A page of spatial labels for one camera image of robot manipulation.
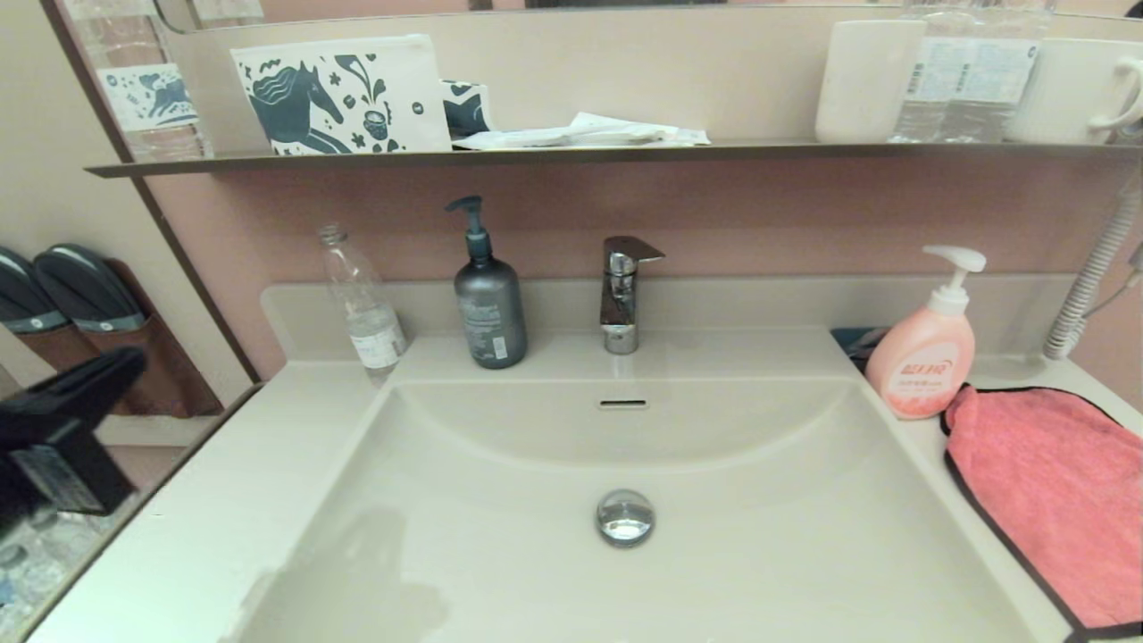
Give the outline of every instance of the bottle cap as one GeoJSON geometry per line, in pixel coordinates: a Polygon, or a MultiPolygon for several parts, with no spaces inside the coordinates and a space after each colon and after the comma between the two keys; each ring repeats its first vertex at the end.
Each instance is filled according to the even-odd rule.
{"type": "Polygon", "coordinates": [[[318,228],[318,236],[323,246],[336,246],[350,238],[350,233],[336,223],[327,223],[318,228]]]}
{"type": "Polygon", "coordinates": [[[469,231],[464,234],[464,240],[469,246],[469,256],[472,258],[488,258],[493,255],[493,241],[488,238],[488,230],[480,224],[480,208],[483,199],[478,194],[463,196],[445,206],[445,211],[455,211],[464,208],[469,214],[469,231]]]}
{"type": "Polygon", "coordinates": [[[968,307],[968,290],[964,287],[965,276],[969,272],[984,270],[988,259],[974,249],[958,246],[925,246],[921,249],[928,254],[942,256],[957,266],[952,274],[952,281],[934,289],[933,294],[929,295],[929,310],[941,314],[964,314],[965,308],[968,307]]]}

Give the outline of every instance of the pump bottle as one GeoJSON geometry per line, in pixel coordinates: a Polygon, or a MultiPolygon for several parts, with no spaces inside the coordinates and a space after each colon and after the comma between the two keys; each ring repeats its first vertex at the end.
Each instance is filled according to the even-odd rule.
{"type": "Polygon", "coordinates": [[[968,377],[976,338],[968,325],[964,288],[969,272],[984,270],[984,255],[956,246],[925,246],[957,270],[952,281],[933,290],[929,300],[902,319],[878,345],[865,379],[902,420],[932,418],[944,411],[968,377]]]}
{"type": "Polygon", "coordinates": [[[471,195],[445,208],[447,211],[463,208],[469,215],[464,236],[469,263],[456,273],[453,286],[472,360],[485,369],[507,369],[528,353],[520,280],[511,265],[493,256],[491,239],[480,224],[482,202],[480,196],[471,195]]]}

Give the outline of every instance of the white mug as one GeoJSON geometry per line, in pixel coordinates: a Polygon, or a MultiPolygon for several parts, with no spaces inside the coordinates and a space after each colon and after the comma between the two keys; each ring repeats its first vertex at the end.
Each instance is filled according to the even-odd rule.
{"type": "Polygon", "coordinates": [[[1143,42],[1049,38],[1005,130],[1023,143],[1102,144],[1143,118],[1143,42]]]}
{"type": "Polygon", "coordinates": [[[924,21],[853,21],[833,25],[817,101],[822,143],[885,143],[897,126],[917,63],[924,21]]]}

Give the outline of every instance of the pink soap bottle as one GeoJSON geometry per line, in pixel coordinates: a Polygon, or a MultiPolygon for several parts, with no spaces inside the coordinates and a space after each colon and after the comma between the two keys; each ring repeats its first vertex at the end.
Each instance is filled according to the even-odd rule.
{"type": "Polygon", "coordinates": [[[944,411],[965,384],[976,352],[976,338],[965,316],[968,292],[962,283],[969,272],[984,270],[984,255],[956,246],[924,249],[951,260],[957,272],[948,286],[933,290],[924,307],[885,336],[865,367],[865,379],[902,420],[944,411]]]}

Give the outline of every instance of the backsplash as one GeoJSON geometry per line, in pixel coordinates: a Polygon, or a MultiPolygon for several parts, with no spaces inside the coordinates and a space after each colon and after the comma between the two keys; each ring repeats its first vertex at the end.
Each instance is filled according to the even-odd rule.
{"type": "MultiPolygon", "coordinates": [[[[242,347],[270,378],[285,359],[258,296],[271,283],[323,278],[315,231],[328,220],[343,223],[389,280],[455,274],[465,260],[464,238],[442,208],[469,193],[485,196],[495,251],[525,279],[594,275],[602,239],[617,233],[666,252],[668,259],[646,267],[648,275],[941,272],[938,259],[919,252],[928,242],[977,248],[990,272],[1070,272],[1087,255],[1128,171],[1113,160],[981,156],[250,171],[147,180],[242,347]]],[[[1121,302],[1096,319],[1076,356],[1138,405],[1133,296],[1134,306],[1121,302]]]]}

